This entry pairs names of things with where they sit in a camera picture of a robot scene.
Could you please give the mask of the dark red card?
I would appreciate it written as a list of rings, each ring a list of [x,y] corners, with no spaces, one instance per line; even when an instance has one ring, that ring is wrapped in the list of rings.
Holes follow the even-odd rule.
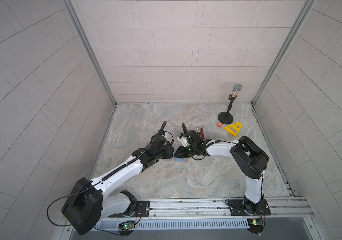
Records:
[[[204,130],[203,130],[203,128],[200,128],[200,129],[199,129],[199,134],[200,134],[200,137],[201,137],[202,139],[204,139]]]

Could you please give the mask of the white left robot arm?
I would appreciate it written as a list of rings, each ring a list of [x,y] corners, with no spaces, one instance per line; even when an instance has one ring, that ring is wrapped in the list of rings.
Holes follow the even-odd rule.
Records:
[[[134,151],[113,170],[91,180],[81,178],[66,197],[62,214],[80,236],[88,233],[103,217],[131,215],[137,199],[128,191],[115,196],[111,193],[160,159],[171,159],[172,144],[173,141],[168,141],[164,134],[154,135],[146,147]]]

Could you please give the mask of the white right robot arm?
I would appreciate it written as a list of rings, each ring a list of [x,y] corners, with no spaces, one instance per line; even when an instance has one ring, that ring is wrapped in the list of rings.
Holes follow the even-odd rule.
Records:
[[[177,140],[182,146],[174,153],[176,158],[186,159],[195,156],[203,158],[211,156],[234,158],[240,170],[246,176],[244,206],[256,208],[262,202],[263,179],[269,157],[249,137],[242,136],[235,142],[212,139],[204,140],[199,133],[191,130],[181,133]]]

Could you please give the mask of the clear acrylic card stand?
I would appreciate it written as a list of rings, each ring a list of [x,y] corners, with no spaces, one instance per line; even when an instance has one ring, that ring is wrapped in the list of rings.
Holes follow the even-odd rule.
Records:
[[[203,128],[203,127],[197,127],[196,132],[199,134],[199,136],[200,136],[202,139],[205,139],[205,136],[204,136],[204,128]]]

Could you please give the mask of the yellow triangle block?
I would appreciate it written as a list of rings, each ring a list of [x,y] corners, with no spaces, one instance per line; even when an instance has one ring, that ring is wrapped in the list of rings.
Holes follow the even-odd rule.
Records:
[[[238,135],[240,129],[242,128],[242,124],[240,122],[227,125],[224,129],[234,138]]]

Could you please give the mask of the black microphone stand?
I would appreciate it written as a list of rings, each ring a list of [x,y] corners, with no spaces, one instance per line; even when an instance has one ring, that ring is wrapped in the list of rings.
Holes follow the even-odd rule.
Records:
[[[230,113],[233,103],[238,96],[238,93],[242,90],[241,84],[235,84],[233,86],[231,94],[228,96],[229,104],[227,106],[227,111],[221,112],[218,115],[218,120],[221,124],[229,125],[233,122],[233,115]]]

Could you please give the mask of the white ventilation grille strip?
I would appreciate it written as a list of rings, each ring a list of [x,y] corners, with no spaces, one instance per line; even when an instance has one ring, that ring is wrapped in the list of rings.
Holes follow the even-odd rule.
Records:
[[[100,221],[101,230],[119,230],[120,223],[126,221]],[[248,229],[247,219],[163,219],[141,220],[132,230],[205,230],[205,229]]]

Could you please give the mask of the left green circuit board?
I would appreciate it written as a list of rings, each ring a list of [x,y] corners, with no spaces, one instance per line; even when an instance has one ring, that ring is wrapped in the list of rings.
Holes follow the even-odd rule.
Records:
[[[136,222],[126,221],[126,222],[120,223],[118,226],[118,229],[122,230],[122,231],[130,231],[130,230],[134,229],[135,226],[136,226]]]

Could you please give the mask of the right circuit board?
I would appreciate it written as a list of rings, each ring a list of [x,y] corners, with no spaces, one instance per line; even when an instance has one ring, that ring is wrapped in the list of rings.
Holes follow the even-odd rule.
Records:
[[[249,232],[253,234],[259,234],[264,230],[264,221],[262,219],[247,219]]]

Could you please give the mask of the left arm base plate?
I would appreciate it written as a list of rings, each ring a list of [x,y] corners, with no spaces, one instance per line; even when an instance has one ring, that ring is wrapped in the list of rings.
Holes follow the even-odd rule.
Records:
[[[124,213],[110,215],[109,218],[133,218],[141,215],[148,217],[150,211],[150,201],[137,201],[135,206],[130,205]]]

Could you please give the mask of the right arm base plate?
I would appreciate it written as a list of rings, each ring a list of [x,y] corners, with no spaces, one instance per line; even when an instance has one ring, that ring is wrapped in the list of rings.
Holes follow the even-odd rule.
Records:
[[[241,200],[226,199],[225,203],[229,206],[232,216],[270,216],[271,211],[267,201],[262,198],[255,204],[247,198]]]

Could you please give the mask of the aluminium mounting rail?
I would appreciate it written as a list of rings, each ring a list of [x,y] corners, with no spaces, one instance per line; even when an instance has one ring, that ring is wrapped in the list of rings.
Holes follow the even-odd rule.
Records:
[[[312,217],[314,213],[305,197],[264,198],[271,211],[270,216],[232,216],[226,199],[152,199],[145,219],[193,219],[193,218],[265,218],[265,217]]]

